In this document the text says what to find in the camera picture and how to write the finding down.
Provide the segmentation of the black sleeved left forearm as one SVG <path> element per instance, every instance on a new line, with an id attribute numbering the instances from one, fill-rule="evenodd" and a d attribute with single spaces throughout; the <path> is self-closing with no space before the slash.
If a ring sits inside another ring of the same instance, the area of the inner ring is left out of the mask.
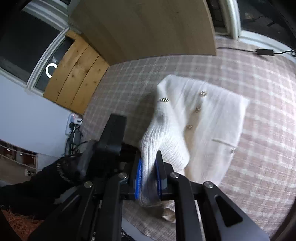
<path id="1" fill-rule="evenodd" d="M 56 199 L 85 182 L 81 156 L 62 157 L 29 181 L 1 187 L 1 240 L 78 240 L 82 210 Z"/>

